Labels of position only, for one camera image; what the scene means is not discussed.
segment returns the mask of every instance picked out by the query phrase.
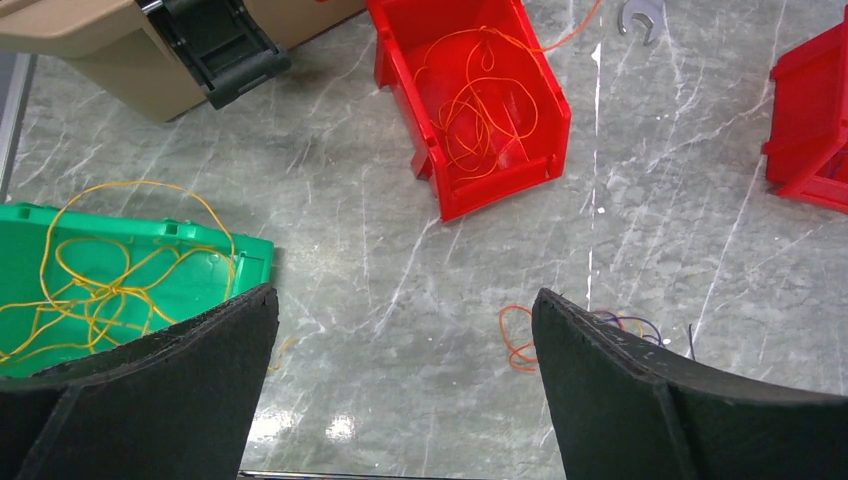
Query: beige plastic case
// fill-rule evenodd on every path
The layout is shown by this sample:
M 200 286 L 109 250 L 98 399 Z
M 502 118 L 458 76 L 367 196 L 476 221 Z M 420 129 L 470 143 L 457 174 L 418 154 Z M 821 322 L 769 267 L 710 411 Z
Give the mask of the beige plastic case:
M 291 49 L 365 8 L 365 0 L 244 0 Z M 203 102 L 200 87 L 135 0 L 0 0 L 0 49 L 62 58 L 154 121 Z

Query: green plastic bin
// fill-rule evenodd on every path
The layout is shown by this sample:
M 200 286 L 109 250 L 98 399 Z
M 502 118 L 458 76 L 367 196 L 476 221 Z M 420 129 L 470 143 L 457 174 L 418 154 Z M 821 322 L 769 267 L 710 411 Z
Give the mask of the green plastic bin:
M 44 295 L 39 284 L 39 268 L 44 255 L 47 228 L 58 209 L 29 204 L 0 205 L 0 305 L 39 302 Z M 69 244 L 62 252 L 66 264 L 88 278 L 109 282 L 124 272 L 124 254 L 118 246 L 102 240 L 120 242 L 135 264 L 163 245 L 172 245 L 180 253 L 191 248 L 211 247 L 224 254 L 230 252 L 230 242 L 220 230 L 173 220 L 161 222 L 113 218 L 77 212 L 66 212 L 59 219 L 51 239 L 51 257 L 45 270 L 48 290 L 56 291 L 66 285 L 70 275 L 54 259 L 55 248 L 70 239 L 92 239 Z M 271 276 L 274 245 L 258 238 L 233 235 L 236 258 L 235 276 L 230 297 L 267 282 Z M 173 255 L 154 257 L 138 271 L 127 277 L 126 286 L 148 285 L 162 276 L 174 264 Z M 158 286 L 149 291 L 156 305 L 176 321 L 189 319 L 224 300 L 228 266 L 225 257 L 201 252 L 188 257 Z M 89 293 L 74 286 L 57 300 L 89 298 Z M 109 317 L 117 309 L 118 300 L 105 305 L 100 317 Z M 130 298 L 117 321 L 142 326 L 148 320 L 149 307 L 141 300 Z M 57 318 L 56 312 L 44 312 L 39 325 Z M 35 308 L 13 308 L 0 312 L 0 351 L 10 353 L 26 341 L 32 332 Z M 157 331 L 169 324 L 155 315 L 149 330 Z M 26 377 L 44 368 L 90 355 L 90 349 L 67 347 L 44 351 L 20 359 L 48 345 L 64 343 L 86 344 L 89 325 L 85 320 L 65 318 L 46 329 L 26 350 L 14 359 L 0 363 L 0 376 Z M 137 339 L 137 329 L 112 326 L 108 334 L 123 344 Z M 96 352 L 113 348 L 105 338 L 93 345 Z

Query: red plastic bin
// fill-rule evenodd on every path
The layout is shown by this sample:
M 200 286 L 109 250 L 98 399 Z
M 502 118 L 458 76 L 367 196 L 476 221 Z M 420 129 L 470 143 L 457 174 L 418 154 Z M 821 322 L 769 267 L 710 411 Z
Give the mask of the red plastic bin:
M 369 0 L 367 6 L 378 32 L 375 80 L 394 93 L 415 145 L 412 169 L 429 181 L 443 222 L 562 175 L 571 110 L 550 65 L 541 51 L 484 31 L 539 49 L 520 0 Z M 469 73 L 481 65 L 485 72 Z M 485 102 L 488 125 L 461 102 L 452 104 L 456 111 L 445 108 L 471 91 Z M 437 128 L 447 124 L 440 115 L 453 119 L 448 130 Z M 472 151 L 467 145 L 475 142 L 478 155 L 457 154 Z
M 766 179 L 780 185 L 782 197 L 848 213 L 848 168 L 842 168 L 848 159 L 846 22 L 785 54 L 771 78 Z

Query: marble floor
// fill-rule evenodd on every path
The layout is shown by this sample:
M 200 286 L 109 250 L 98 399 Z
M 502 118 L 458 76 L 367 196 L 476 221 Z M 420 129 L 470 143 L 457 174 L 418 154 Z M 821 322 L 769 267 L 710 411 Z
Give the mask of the marble floor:
M 592 3 L 526 6 L 550 44 Z M 845 393 L 848 216 L 772 195 L 760 155 L 771 66 L 843 5 L 670 0 L 668 32 L 645 47 L 604 2 L 549 55 L 574 114 L 565 176 L 447 225 L 375 88 L 367 15 L 226 109 L 164 125 L 42 58 L 11 200 L 166 180 L 275 242 L 278 344 L 297 343 L 267 378 L 245 469 L 561 478 L 541 381 L 507 366 L 497 327 L 501 307 L 540 287 L 651 318 L 680 353 L 692 323 L 699 360 L 717 368 Z M 209 222 L 146 188 L 80 208 Z M 529 338 L 521 321 L 513 334 Z

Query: wrench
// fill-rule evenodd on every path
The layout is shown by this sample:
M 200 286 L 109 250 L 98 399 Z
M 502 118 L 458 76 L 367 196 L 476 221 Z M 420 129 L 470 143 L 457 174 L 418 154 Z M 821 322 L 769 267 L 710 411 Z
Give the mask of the wrench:
M 664 8 L 665 0 L 626 0 L 618 16 L 618 29 L 622 35 L 626 35 L 633 29 L 633 20 L 639 20 L 648 27 L 645 45 L 650 45 L 665 30 Z

